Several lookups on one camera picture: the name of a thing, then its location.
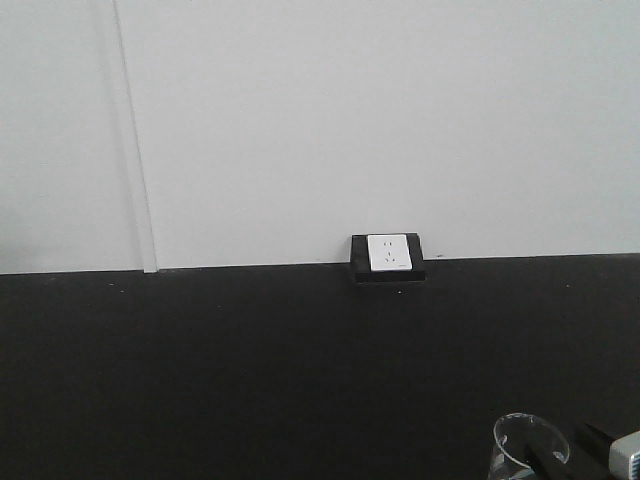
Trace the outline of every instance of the wall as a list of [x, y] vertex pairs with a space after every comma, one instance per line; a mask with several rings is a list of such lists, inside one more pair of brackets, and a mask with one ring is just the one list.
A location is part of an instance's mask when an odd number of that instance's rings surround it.
[[142, 267], [114, 25], [108, 2], [0, 0], [0, 273]]
[[640, 251], [640, 3], [120, 0], [161, 267]]
[[0, 0], [0, 273], [640, 251], [640, 3]]

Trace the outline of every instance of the electrical outlet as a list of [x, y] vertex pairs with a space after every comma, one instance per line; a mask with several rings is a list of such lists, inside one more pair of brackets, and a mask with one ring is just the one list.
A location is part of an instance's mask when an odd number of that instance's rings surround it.
[[411, 270], [406, 235], [367, 235], [372, 272]]

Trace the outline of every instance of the table surface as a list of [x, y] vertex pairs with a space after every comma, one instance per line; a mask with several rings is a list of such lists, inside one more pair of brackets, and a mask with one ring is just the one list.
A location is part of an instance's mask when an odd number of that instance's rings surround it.
[[639, 427], [639, 255], [427, 275], [0, 277], [0, 476], [484, 480], [501, 414]]

